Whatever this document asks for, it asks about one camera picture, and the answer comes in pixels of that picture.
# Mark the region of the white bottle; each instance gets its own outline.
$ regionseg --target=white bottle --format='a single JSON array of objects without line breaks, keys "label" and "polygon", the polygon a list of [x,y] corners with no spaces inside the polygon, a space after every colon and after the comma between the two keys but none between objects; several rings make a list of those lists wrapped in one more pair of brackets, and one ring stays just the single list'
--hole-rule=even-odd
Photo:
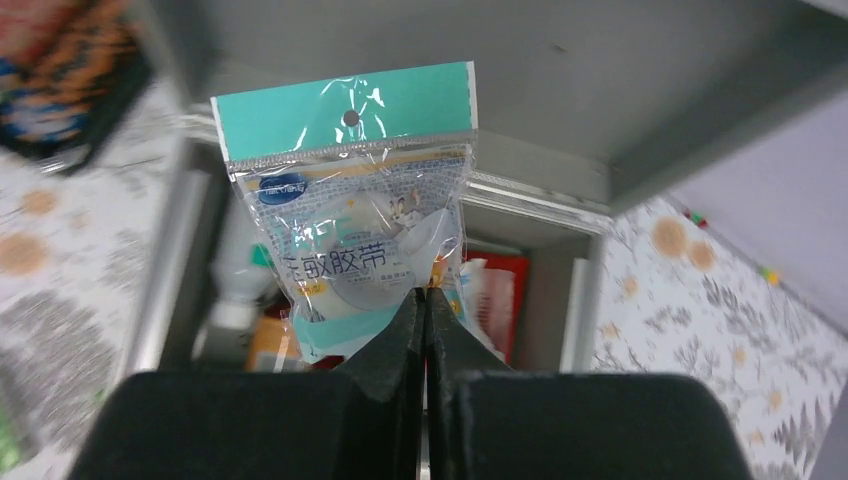
[{"label": "white bottle", "polygon": [[209,314],[209,325],[249,330],[259,318],[262,301],[276,289],[267,251],[258,229],[241,202],[232,199],[224,218],[218,252],[212,262],[212,279],[218,300]]},{"label": "white bottle", "polygon": [[231,198],[210,266],[218,298],[195,337],[192,359],[243,363],[243,336],[253,330],[263,302],[278,289],[258,233],[246,207]]}]

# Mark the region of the pushpin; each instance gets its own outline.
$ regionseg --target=pushpin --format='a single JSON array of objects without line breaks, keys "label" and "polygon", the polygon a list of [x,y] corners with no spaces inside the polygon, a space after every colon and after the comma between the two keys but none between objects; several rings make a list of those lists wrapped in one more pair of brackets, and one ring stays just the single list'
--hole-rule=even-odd
[{"label": "pushpin", "polygon": [[769,282],[769,285],[777,285],[780,283],[780,275],[774,270],[769,270],[768,268],[760,268],[760,275]]},{"label": "pushpin", "polygon": [[691,220],[692,223],[698,226],[698,228],[707,228],[708,226],[707,219],[705,219],[704,216],[698,212],[686,210],[685,212],[683,212],[683,216]]},{"label": "pushpin", "polygon": [[96,392],[94,393],[94,401],[95,401],[97,404],[102,404],[103,402],[105,402],[105,401],[106,401],[106,397],[107,397],[107,396],[108,396],[108,395],[106,394],[106,389],[105,389],[105,388],[101,388],[100,390],[98,390],[98,391],[96,391]]}]

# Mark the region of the teal header card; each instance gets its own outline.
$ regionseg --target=teal header card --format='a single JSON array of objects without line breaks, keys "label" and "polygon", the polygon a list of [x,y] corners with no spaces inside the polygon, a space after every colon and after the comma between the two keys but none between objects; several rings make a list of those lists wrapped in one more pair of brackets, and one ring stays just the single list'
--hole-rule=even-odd
[{"label": "teal header card", "polygon": [[477,128],[472,62],[368,73],[212,98],[230,162]]}]

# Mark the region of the floral wallpaper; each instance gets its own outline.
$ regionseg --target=floral wallpaper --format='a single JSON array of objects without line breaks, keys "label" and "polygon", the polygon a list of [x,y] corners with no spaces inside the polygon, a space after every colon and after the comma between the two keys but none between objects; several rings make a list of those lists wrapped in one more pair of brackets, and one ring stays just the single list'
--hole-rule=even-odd
[{"label": "floral wallpaper", "polygon": [[0,152],[0,380],[38,445],[3,480],[63,478],[113,378],[175,165],[169,89],[155,83],[72,177]]},{"label": "floral wallpaper", "polygon": [[696,377],[756,479],[809,477],[848,340],[661,198],[616,221],[602,285],[595,370]]}]

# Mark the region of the green bottle cap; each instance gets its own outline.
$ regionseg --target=green bottle cap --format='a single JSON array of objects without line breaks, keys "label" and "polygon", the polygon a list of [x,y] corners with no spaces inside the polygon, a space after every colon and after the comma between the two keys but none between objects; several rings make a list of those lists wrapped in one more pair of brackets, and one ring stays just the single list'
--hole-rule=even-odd
[{"label": "green bottle cap", "polygon": [[254,265],[258,265],[260,267],[274,267],[274,262],[271,261],[271,252],[269,252],[265,245],[262,245],[261,243],[253,245],[253,258],[251,261]]}]

